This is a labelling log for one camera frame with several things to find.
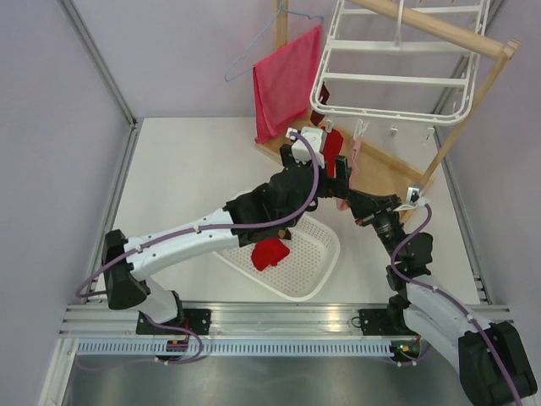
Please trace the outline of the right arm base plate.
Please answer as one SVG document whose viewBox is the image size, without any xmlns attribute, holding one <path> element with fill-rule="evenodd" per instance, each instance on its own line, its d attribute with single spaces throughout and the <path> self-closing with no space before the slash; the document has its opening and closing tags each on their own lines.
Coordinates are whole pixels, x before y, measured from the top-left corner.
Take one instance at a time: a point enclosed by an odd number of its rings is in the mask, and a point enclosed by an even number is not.
<svg viewBox="0 0 541 406">
<path fill-rule="evenodd" d="M 391 320 L 386 309 L 361 309 L 356 324 L 366 336 L 397 337 L 409 334 L 407 328 Z"/>
</svg>

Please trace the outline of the red sock with white print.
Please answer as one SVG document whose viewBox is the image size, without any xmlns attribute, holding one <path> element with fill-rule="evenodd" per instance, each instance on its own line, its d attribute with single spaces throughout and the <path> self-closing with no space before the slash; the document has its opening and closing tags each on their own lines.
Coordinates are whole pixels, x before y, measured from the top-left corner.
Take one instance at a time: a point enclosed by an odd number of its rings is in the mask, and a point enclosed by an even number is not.
<svg viewBox="0 0 541 406">
<path fill-rule="evenodd" d="M 251 261 L 262 272 L 268 266 L 277 266 L 289 254 L 290 249 L 279 238 L 267 239 L 255 244 Z"/>
</svg>

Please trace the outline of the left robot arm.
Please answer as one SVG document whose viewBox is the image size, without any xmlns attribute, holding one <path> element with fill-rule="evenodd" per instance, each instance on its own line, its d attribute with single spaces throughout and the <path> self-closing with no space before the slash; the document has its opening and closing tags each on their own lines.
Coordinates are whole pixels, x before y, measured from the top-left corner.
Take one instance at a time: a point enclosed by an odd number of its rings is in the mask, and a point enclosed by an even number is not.
<svg viewBox="0 0 541 406">
<path fill-rule="evenodd" d="M 206 253 L 272 239 L 315 210 L 318 199 L 345 198 L 351 169 L 344 156 L 336 157 L 336 172 L 329 175 L 325 165 L 294 156 L 289 146 L 281 154 L 284 168 L 268 182 L 194 222 L 140 237 L 119 229 L 107 233 L 101 263 L 109 308 L 136 309 L 175 334 L 185 322 L 180 298 L 156 283 L 154 274 Z"/>
</svg>

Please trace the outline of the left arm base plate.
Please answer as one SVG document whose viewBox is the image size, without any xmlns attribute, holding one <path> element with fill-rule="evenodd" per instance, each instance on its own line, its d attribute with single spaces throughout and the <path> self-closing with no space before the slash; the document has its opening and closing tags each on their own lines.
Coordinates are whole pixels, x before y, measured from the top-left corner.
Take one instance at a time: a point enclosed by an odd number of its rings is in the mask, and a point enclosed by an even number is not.
<svg viewBox="0 0 541 406">
<path fill-rule="evenodd" d="M 143 313 L 139 313 L 135 332 L 137 335 L 179 335 L 178 328 L 189 330 L 198 336 L 207 336 L 211 324 L 210 309 L 186 309 L 183 311 L 184 318 L 173 319 L 164 324 L 152 324 Z"/>
</svg>

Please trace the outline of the brown argyle sock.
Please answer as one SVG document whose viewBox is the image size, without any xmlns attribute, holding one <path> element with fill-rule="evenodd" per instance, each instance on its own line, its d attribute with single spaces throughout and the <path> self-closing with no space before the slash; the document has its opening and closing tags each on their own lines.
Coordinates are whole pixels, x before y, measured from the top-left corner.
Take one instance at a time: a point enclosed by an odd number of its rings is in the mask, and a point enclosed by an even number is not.
<svg viewBox="0 0 541 406">
<path fill-rule="evenodd" d="M 287 229 L 287 228 L 280 229 L 278 231 L 277 238 L 282 239 L 282 240 L 291 240 L 292 239 L 292 234 L 291 234 L 290 230 Z"/>
</svg>

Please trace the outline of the white clip drying hanger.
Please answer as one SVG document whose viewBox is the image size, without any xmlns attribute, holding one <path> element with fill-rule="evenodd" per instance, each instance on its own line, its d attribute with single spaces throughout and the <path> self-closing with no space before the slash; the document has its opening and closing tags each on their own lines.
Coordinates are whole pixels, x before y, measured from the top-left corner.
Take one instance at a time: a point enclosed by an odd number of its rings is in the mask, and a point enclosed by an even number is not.
<svg viewBox="0 0 541 406">
<path fill-rule="evenodd" d="M 310 106 L 326 127 L 374 140 L 422 143 L 473 109 L 480 55 L 339 1 L 322 48 Z"/>
</svg>

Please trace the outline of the plain red sock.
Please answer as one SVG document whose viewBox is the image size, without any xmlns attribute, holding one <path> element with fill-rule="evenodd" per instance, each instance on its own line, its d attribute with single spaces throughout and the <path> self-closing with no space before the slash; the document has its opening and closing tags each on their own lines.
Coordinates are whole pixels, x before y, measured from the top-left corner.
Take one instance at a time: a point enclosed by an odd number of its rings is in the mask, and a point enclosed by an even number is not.
<svg viewBox="0 0 541 406">
<path fill-rule="evenodd" d="M 330 132 L 327 132 L 324 127 L 321 129 L 326 135 L 322 152 L 325 159 L 325 170 L 329 178 L 334 178 L 336 176 L 336 157 L 340 154 L 343 145 L 342 133 L 337 129 L 332 129 Z"/>
</svg>

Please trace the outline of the pink sock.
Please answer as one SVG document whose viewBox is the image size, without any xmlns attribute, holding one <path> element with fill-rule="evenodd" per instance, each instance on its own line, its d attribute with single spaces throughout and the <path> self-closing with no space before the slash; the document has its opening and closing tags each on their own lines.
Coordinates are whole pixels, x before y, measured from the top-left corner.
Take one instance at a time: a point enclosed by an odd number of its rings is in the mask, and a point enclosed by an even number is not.
<svg viewBox="0 0 541 406">
<path fill-rule="evenodd" d="M 361 135 L 352 138 L 352 145 L 351 145 L 351 150 L 350 150 L 350 152 L 351 152 L 350 163 L 352 164 L 352 171 L 351 171 L 351 175 L 350 175 L 350 178 L 349 178 L 349 188 L 350 189 L 353 187 L 353 181 L 354 181 L 356 175 L 359 172 L 359 167 L 358 167 L 357 160 L 358 160 L 359 152 L 361 150 L 362 143 L 363 143 L 363 137 Z M 336 208 L 339 211 L 345 211 L 346 209 L 349 208 L 349 205 L 348 205 L 346 200 L 338 199 L 336 201 Z"/>
</svg>

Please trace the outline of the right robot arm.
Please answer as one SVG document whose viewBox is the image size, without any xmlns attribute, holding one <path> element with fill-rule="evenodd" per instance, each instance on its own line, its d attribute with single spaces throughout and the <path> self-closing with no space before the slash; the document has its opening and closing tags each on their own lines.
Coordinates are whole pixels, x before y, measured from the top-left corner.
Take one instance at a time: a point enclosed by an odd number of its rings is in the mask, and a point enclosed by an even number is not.
<svg viewBox="0 0 541 406">
<path fill-rule="evenodd" d="M 425 232 L 432 209 L 408 233 L 400 220 L 396 195 L 347 193 L 357 225 L 370 226 L 390 256 L 386 268 L 395 296 L 386 311 L 387 326 L 397 333 L 416 332 L 458 374 L 473 405 L 521 405 L 538 392 L 538 383 L 521 336 L 509 321 L 480 315 L 449 293 L 431 274 L 434 239 Z"/>
</svg>

